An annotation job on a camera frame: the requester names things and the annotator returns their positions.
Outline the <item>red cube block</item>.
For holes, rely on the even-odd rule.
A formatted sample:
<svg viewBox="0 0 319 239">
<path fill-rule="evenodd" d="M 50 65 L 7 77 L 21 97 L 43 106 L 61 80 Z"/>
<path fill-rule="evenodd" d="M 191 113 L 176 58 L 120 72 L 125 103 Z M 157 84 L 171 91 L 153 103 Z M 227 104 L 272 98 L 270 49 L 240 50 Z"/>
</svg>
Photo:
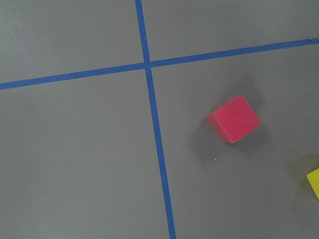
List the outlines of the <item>red cube block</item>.
<svg viewBox="0 0 319 239">
<path fill-rule="evenodd" d="M 261 125 L 242 95 L 228 100 L 210 112 L 206 119 L 225 143 L 236 143 Z"/>
</svg>

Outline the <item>yellow cube block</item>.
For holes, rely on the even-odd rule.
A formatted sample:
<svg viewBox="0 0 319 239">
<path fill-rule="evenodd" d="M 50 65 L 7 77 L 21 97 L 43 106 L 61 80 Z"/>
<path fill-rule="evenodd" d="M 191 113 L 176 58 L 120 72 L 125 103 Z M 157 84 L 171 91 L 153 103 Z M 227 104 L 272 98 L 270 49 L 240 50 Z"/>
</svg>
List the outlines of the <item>yellow cube block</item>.
<svg viewBox="0 0 319 239">
<path fill-rule="evenodd" d="M 319 169 L 316 169 L 307 174 L 307 179 L 314 191 L 317 199 L 319 199 Z"/>
</svg>

